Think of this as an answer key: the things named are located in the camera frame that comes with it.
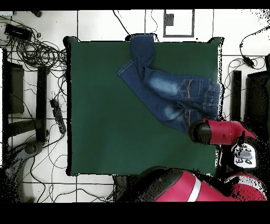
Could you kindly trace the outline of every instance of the blue jeans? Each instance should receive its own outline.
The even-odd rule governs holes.
[[[202,76],[150,69],[156,52],[153,34],[134,35],[130,44],[132,59],[118,75],[160,122],[188,133],[193,122],[218,118],[219,84]]]

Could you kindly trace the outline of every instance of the green cloth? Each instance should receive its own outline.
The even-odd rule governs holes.
[[[193,143],[151,114],[117,72],[131,59],[129,42],[71,44],[71,175],[140,174],[153,166],[215,172],[215,146]],[[152,68],[217,81],[218,46],[155,43]]]

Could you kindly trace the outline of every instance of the floor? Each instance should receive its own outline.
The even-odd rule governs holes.
[[[229,84],[229,79],[225,80],[228,75],[228,66],[231,61],[240,58],[239,44],[241,40],[265,26],[269,25],[269,12],[260,10],[195,10],[195,28],[194,38],[163,38],[163,10],[130,10],[130,11],[115,11],[116,15],[122,21],[130,34],[132,33],[150,33],[155,32],[158,35],[159,41],[200,41],[206,42],[212,37],[224,37],[222,47],[222,82],[226,81]],[[187,19],[190,14],[185,10],[167,10],[167,14],[175,14],[176,23],[184,32],[187,27],[190,27],[191,22],[186,22],[186,26],[182,25],[181,21],[191,21]],[[65,36],[77,36],[81,41],[123,41],[126,37],[126,32],[121,26],[112,11],[43,11],[40,18],[35,17],[31,12],[16,12],[12,17],[13,20],[21,22],[29,27],[35,28],[41,34],[41,40],[50,41],[57,45],[60,50],[64,48],[63,38]],[[257,35],[249,36],[245,39],[242,52],[244,55],[249,55],[251,58],[265,56],[270,53],[270,31],[264,31]],[[16,59],[16,53],[13,52],[12,57]],[[235,61],[231,66],[238,66],[239,62]],[[263,60],[258,59],[257,68],[264,65]],[[246,65],[238,68],[242,71],[242,87],[245,88],[245,79],[247,74],[256,72],[254,69]],[[56,72],[56,76],[61,75],[61,72]],[[25,81],[29,84],[36,83],[36,73],[26,72]],[[55,92],[58,92],[57,79],[49,74],[47,85],[47,97],[52,98]],[[36,88],[24,83],[24,89]],[[229,95],[229,90],[225,91],[224,96]],[[64,97],[59,98],[62,104],[62,110],[65,111],[66,103]],[[242,91],[242,101],[245,100],[245,91]],[[27,104],[31,114],[35,117],[35,95],[32,91],[25,91],[24,101]],[[229,116],[230,97],[224,99],[223,112],[224,116]],[[244,104],[242,104],[241,115],[244,114]],[[27,110],[22,115],[13,115],[10,122],[20,121],[29,118]],[[55,124],[52,109],[50,104],[47,105],[47,128],[49,129]],[[10,138],[10,145],[16,146],[24,142],[34,132],[25,133],[16,137]],[[54,125],[51,128],[50,142],[56,141],[61,136],[58,126]],[[50,158],[59,168],[54,167],[48,158]],[[65,167],[67,166],[67,137],[64,137],[57,144],[44,149],[35,160],[33,175],[45,183],[46,190],[42,195],[40,202],[52,202],[49,195],[50,186],[53,184],[53,199],[55,202],[91,202],[96,199],[96,196],[107,197],[113,190],[112,176],[108,175],[79,175],[67,176]],[[42,193],[44,186],[36,182],[29,174],[33,159],[29,159],[24,169],[24,191],[28,197],[35,197],[36,200]]]

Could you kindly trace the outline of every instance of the jeans leg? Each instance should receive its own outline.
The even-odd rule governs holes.
[[[130,61],[118,75],[126,82],[132,91],[139,97],[152,114],[163,124],[177,130],[188,132],[183,126],[182,116],[184,109],[178,107],[176,102],[164,99],[148,88],[140,77],[134,61]]]
[[[132,59],[139,71],[141,79],[144,78],[144,67],[153,60],[156,49],[153,34],[137,34],[130,38]]]
[[[198,110],[199,117],[217,119],[220,85],[211,79],[145,68],[143,82],[162,98],[176,100],[178,105]]]

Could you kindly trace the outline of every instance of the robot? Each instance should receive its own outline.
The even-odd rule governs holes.
[[[225,167],[221,175],[212,177],[197,171],[158,167],[144,172],[141,180],[117,202],[266,201],[269,198],[268,145],[243,123],[203,119],[191,125],[189,136],[195,143],[220,148],[218,163]]]

